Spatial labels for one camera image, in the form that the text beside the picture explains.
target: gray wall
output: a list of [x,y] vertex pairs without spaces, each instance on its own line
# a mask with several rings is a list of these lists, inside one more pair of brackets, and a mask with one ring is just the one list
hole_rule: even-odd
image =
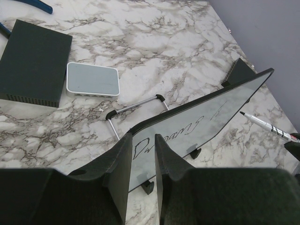
[[209,0],[300,132],[300,0]]

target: dry erase marker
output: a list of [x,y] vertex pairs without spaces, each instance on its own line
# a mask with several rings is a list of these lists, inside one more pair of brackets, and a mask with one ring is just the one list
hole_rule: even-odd
[[287,141],[287,142],[297,142],[300,143],[300,140],[290,134],[288,134],[287,132],[284,132],[283,130],[278,129],[277,127],[273,126],[272,124],[269,124],[265,121],[260,120],[259,118],[244,113],[244,112],[240,112],[242,115],[244,115],[248,120],[250,120],[251,122],[259,125],[261,128],[265,129],[266,131],[272,132],[276,135],[278,135],[281,139]]

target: whiteboard stand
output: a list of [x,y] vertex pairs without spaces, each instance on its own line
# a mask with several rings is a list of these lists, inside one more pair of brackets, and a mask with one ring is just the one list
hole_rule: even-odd
[[120,110],[112,110],[111,112],[109,112],[109,113],[106,115],[106,118],[105,118],[105,119],[108,120],[109,124],[111,125],[112,130],[113,130],[114,134],[116,135],[118,141],[120,140],[120,137],[119,137],[119,135],[118,135],[118,132],[117,132],[116,128],[115,128],[114,125],[113,125],[112,117],[115,116],[115,115],[118,115],[118,114],[120,114],[120,113],[122,113],[122,112],[125,112],[125,111],[127,111],[127,110],[129,110],[129,109],[132,109],[132,108],[141,106],[141,105],[143,105],[143,104],[145,104],[145,103],[148,103],[148,102],[150,102],[150,101],[153,101],[153,100],[155,100],[155,99],[160,100],[160,101],[164,104],[166,110],[169,110],[169,107],[168,107],[167,104],[165,103],[165,98],[164,98],[162,95],[156,95],[156,96],[154,96],[154,97],[151,97],[151,98],[149,98],[149,99],[146,99],[146,100],[144,100],[144,101],[142,101],[142,102],[138,102],[138,103],[133,104],[133,105],[131,105],[131,106],[125,107],[125,108],[123,108],[123,109],[120,109]]

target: white router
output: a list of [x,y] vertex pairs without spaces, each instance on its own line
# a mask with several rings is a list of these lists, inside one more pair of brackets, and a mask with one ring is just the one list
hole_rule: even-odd
[[66,93],[71,98],[116,99],[120,94],[118,70],[69,62],[66,88]]

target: white marble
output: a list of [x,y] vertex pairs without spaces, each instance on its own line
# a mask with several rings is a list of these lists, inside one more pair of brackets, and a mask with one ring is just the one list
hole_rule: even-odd
[[[214,92],[239,57],[247,60],[207,2],[162,0],[45,0],[48,15],[20,2],[2,0],[0,21],[16,18],[73,36],[69,61],[117,68],[117,100],[72,99],[58,109],[0,100],[0,167],[54,167],[63,173],[95,159],[116,139],[106,114],[162,94],[170,108]],[[0,37],[0,54],[6,45]],[[120,135],[164,111],[159,101],[114,119]],[[243,111],[295,131],[266,86]],[[292,172],[297,160],[283,141],[237,114],[196,160],[198,167],[278,167]],[[128,225],[158,224],[156,190],[129,193]]]

